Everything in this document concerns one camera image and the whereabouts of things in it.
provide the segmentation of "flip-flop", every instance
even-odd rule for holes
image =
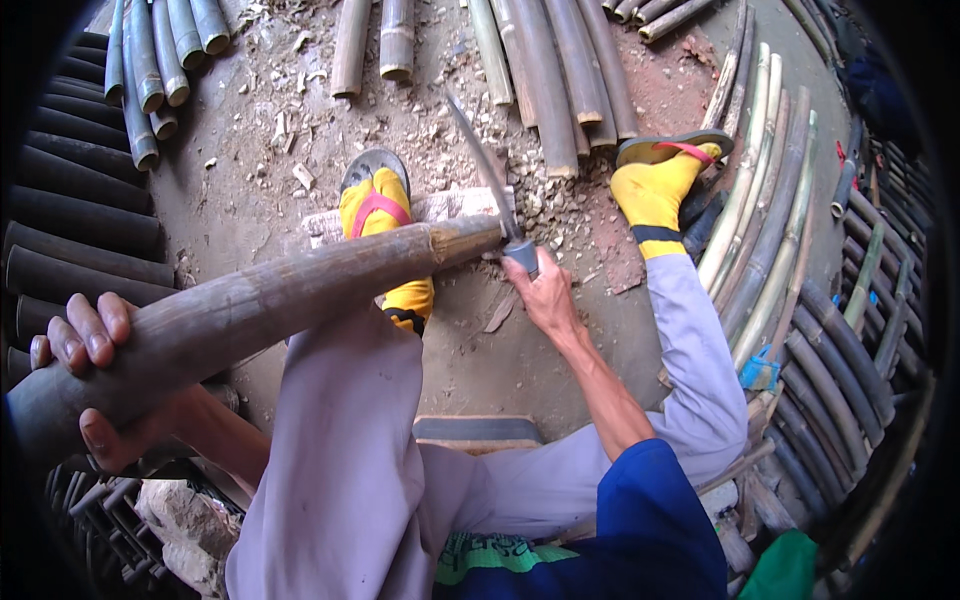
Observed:
[[[718,158],[712,158],[697,148],[700,144],[709,142],[720,146]],[[620,144],[616,155],[616,167],[619,169],[632,162],[657,164],[673,158],[681,151],[686,151],[706,164],[711,164],[733,152],[733,140],[723,130],[698,130],[667,137],[635,137]]]

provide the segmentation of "forearm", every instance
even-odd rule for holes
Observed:
[[[593,346],[586,327],[578,324],[551,340],[570,365],[612,462],[637,442],[657,437],[646,413]]]
[[[250,495],[270,460],[270,438],[230,411],[203,386],[180,401],[174,435],[223,469]]]

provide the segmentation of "green cloth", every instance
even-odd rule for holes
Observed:
[[[760,556],[739,600],[806,600],[813,594],[817,544],[799,529],[774,540]]]

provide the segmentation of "concrete floor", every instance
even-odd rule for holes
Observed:
[[[247,7],[246,0],[222,0],[222,4],[231,24],[238,22],[238,15]],[[470,47],[473,41],[467,12],[459,8],[457,0],[418,3],[418,11],[429,13],[432,25],[418,29],[422,40],[416,57],[417,84],[410,93],[430,108],[439,104],[439,94],[426,84],[441,67],[436,57],[452,43],[465,39]],[[656,54],[688,32],[697,31],[692,28],[699,26],[715,45],[716,61],[721,63],[732,35],[735,12],[735,2],[717,5],[716,10],[707,9],[699,24],[688,24],[678,30],[677,36],[668,35],[648,52]],[[170,260],[184,256],[183,270],[188,270],[197,281],[307,248],[300,218],[335,206],[334,190],[343,164],[355,152],[350,147],[369,140],[358,137],[358,131],[371,125],[377,127],[373,114],[387,113],[390,119],[389,131],[378,143],[389,143],[418,130],[420,119],[405,108],[409,105],[403,103],[403,90],[387,88],[375,76],[376,53],[371,48],[378,45],[374,36],[378,7],[374,7],[371,19],[365,90],[360,102],[352,108],[335,104],[325,86],[313,82],[307,84],[301,106],[291,108],[289,94],[284,95],[282,85],[286,78],[295,77],[290,75],[291,67],[308,73],[330,68],[338,14],[339,6],[335,6],[332,10],[310,9],[292,17],[274,15],[269,22],[261,20],[238,36],[225,56],[209,60],[202,72],[191,74],[193,93],[186,109],[179,111],[180,132],[161,144],[161,165],[152,174],[151,189],[157,214],[166,227]],[[94,29],[105,32],[107,20],[101,12]],[[840,264],[842,235],[830,220],[828,204],[839,174],[834,140],[846,144],[847,111],[813,45],[781,3],[756,3],[756,25],[758,39],[770,43],[772,51],[783,56],[787,89],[794,92],[800,84],[808,86],[813,107],[820,113],[813,199],[818,237],[810,257],[810,273],[823,282]],[[299,27],[313,32],[316,40],[296,53],[291,45]],[[628,31],[618,26],[617,40],[625,63],[630,65],[631,57],[636,58],[641,48],[634,28]],[[256,73],[260,87],[256,93],[239,94],[241,85],[251,81],[251,73]],[[641,74],[638,70],[628,74],[633,89],[650,84],[641,79]],[[479,98],[482,87],[471,85],[468,82],[469,90]],[[259,91],[263,87],[267,93]],[[710,92],[697,92],[705,100],[699,113],[689,115],[687,127],[699,124]],[[371,98],[378,99],[377,108],[372,106]],[[277,155],[266,148],[274,117],[281,109],[290,110],[291,118],[310,130],[308,137],[301,136],[290,156]],[[655,114],[648,109],[641,127],[650,132],[666,127],[664,122],[655,120]],[[536,144],[533,134],[519,128],[515,108],[510,112],[499,109],[494,118],[505,124],[512,144]],[[462,154],[465,149],[461,144],[451,148],[451,152]],[[205,169],[204,163],[215,156],[216,166]],[[429,187],[435,179],[432,165],[410,157],[407,160],[414,188]],[[298,161],[311,169],[317,184],[314,194],[295,198],[293,192],[299,184],[292,177],[291,168]],[[247,177],[258,162],[264,163],[269,172],[263,185],[254,184]],[[452,174],[451,178],[462,186],[477,183],[470,172]],[[591,252],[584,255],[576,261],[568,258],[564,263],[580,279],[599,265]],[[649,295],[645,286],[611,295],[604,279],[599,276],[578,287],[577,306],[604,358],[641,405],[654,407],[668,391],[656,379],[660,342]],[[587,423],[589,414],[564,361],[521,310],[515,309],[494,334],[482,332],[508,291],[509,284],[491,277],[489,269],[475,266],[437,276],[436,309],[424,336],[420,411],[532,415],[543,437],[555,440]],[[249,359],[232,373],[234,385],[249,399],[246,416],[267,432],[272,430],[284,355],[281,343]]]

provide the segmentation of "right hand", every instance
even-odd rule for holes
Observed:
[[[501,264],[507,278],[523,299],[530,320],[547,337],[556,339],[573,334],[582,326],[573,305],[570,271],[558,267],[546,249],[537,247],[539,274],[533,281],[516,260],[504,256]]]

